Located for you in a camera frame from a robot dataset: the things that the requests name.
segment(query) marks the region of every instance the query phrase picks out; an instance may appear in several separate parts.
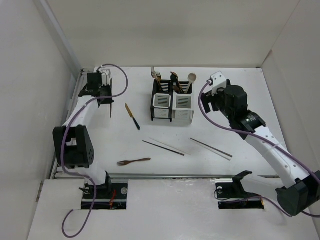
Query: wooden fork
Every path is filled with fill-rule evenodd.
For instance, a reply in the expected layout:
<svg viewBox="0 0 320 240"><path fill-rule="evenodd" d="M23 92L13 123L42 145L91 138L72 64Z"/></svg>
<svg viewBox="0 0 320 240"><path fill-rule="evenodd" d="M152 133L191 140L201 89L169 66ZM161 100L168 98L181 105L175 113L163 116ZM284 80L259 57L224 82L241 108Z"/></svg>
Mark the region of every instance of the wooden fork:
<svg viewBox="0 0 320 240"><path fill-rule="evenodd" d="M133 161L118 161L116 164L118 166L125 166L128 165L130 163L134 163L134 162L142 162L142 161L150 161L151 158L142 158L142 159L138 159L138 160L133 160Z"/></svg>
<svg viewBox="0 0 320 240"><path fill-rule="evenodd" d="M155 71L155 67L151 67L151 76L157 81L159 85L159 90L163 92L162 87L161 87L161 74L158 71Z"/></svg>

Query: white wall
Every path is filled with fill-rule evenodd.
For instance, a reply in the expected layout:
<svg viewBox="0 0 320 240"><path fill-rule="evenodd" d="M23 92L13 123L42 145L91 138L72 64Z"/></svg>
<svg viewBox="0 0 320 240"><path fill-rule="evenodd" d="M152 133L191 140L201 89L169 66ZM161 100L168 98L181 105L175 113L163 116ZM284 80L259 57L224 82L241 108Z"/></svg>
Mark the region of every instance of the white wall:
<svg viewBox="0 0 320 240"><path fill-rule="evenodd" d="M299 0L48 0L85 68L261 66Z"/></svg>
<svg viewBox="0 0 320 240"><path fill-rule="evenodd" d="M71 71L32 0L0 0L0 239L24 240Z"/></svg>
<svg viewBox="0 0 320 240"><path fill-rule="evenodd" d="M301 0L262 65L289 150L320 170L320 1ZM320 203L311 208L320 214ZM320 220L316 220L320 233Z"/></svg>

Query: utensil holder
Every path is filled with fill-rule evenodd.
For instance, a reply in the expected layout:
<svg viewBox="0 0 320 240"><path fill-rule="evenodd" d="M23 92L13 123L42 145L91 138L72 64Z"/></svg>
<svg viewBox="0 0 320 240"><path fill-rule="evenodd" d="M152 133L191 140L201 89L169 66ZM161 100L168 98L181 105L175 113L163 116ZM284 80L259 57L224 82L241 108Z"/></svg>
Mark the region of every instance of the utensil holder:
<svg viewBox="0 0 320 240"><path fill-rule="evenodd" d="M188 81L179 82L183 91L188 88ZM160 81L162 91L158 82L153 81L151 99L151 120L167 119L170 122L192 123L195 109L193 104L193 84L188 93L176 93L173 90L173 83L170 80Z"/></svg>

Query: knife handle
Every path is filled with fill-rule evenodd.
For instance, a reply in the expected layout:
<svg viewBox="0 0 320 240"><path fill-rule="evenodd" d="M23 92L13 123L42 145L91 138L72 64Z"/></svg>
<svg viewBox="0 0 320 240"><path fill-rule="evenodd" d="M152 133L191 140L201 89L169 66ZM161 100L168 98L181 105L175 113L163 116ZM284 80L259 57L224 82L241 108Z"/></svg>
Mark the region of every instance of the knife handle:
<svg viewBox="0 0 320 240"><path fill-rule="evenodd" d="M134 124L136 125L136 128L137 128L138 130L140 130L141 128L140 128L137 120L136 120L135 118L133 118L133 121L134 121Z"/></svg>

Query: white table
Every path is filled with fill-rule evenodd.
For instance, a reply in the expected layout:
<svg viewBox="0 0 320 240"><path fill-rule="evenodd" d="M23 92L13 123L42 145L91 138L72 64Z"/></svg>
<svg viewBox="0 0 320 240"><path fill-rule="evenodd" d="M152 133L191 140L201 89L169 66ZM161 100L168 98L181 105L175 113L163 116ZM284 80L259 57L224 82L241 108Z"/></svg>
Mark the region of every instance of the white table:
<svg viewBox="0 0 320 240"><path fill-rule="evenodd" d="M186 68L157 67L162 79L170 79L170 71L176 72L179 79L187 81L189 73L195 73L197 80L193 85L195 113L192 124L175 124L169 120L151 121L151 98L153 79L149 67L124 67L129 78L127 92L114 99L112 118L109 105L102 105L93 116L88 131L92 140L94 161L100 169L111 174L159 174L159 175L236 175L244 170L256 175L273 176L275 171L262 156L236 133L227 132L211 125L201 114L198 107L200 89L210 75L221 71L231 84L239 85L248 94L249 109L265 120L276 138L284 143L277 115L261 69L252 68ZM111 69L113 76L113 94L120 93L125 87L123 74ZM125 103L141 126L137 130L129 117ZM215 122L229 126L220 112L209 113ZM191 155L178 154L160 149L142 142L153 142L149 138L167 142L174 147L186 150ZM223 156L195 144L194 138L224 152L233 155L229 161ZM117 166L118 161L151 158L149 162Z"/></svg>
<svg viewBox="0 0 320 240"><path fill-rule="evenodd" d="M79 209L82 179L46 180L28 240L63 240L61 226ZM219 210L211 179L130 180L127 210L94 210L76 240L318 240L311 217L288 218L273 205L265 210ZM69 216L73 235L87 210Z"/></svg>
<svg viewBox="0 0 320 240"><path fill-rule="evenodd" d="M129 77L129 88L125 95L114 99L112 119L109 118L109 106L102 105L88 126L95 149L94 161L102 170L111 174L137 175L221 176L236 175L243 170L253 171L256 175L276 174L237 134L207 122L197 105L191 125L177 125L168 120L151 121L153 80L150 68L125 67L124 70ZM161 72L163 79L170 77L170 71L176 72L181 80L191 72L196 73L196 97L209 76L222 71L232 84L245 89L249 109L258 113L274 136L284 143L261 69L158 67L156 70ZM114 69L112 75L113 93L117 94L124 88L124 77ZM82 87L86 84L83 78ZM125 103L140 124L140 131L129 117ZM210 113L210 117L219 124L228 125L219 112ZM150 137L182 148L191 156L180 156L142 142L152 142ZM229 161L191 142L190 137L221 149L233 158ZM152 158L151 161L125 167L116 164L117 161L147 157ZM44 183L28 240L64 239L62 221L70 209L80 209L82 193L78 188L83 184L82 179L56 179ZM77 240L319 239L310 217L300 214L287 218L268 202L265 202L265 210L218 210L212 179L129 180L128 184L127 210L94 210ZM77 210L70 215L66 222L68 234L75 234L80 229L87 213L87 210Z"/></svg>

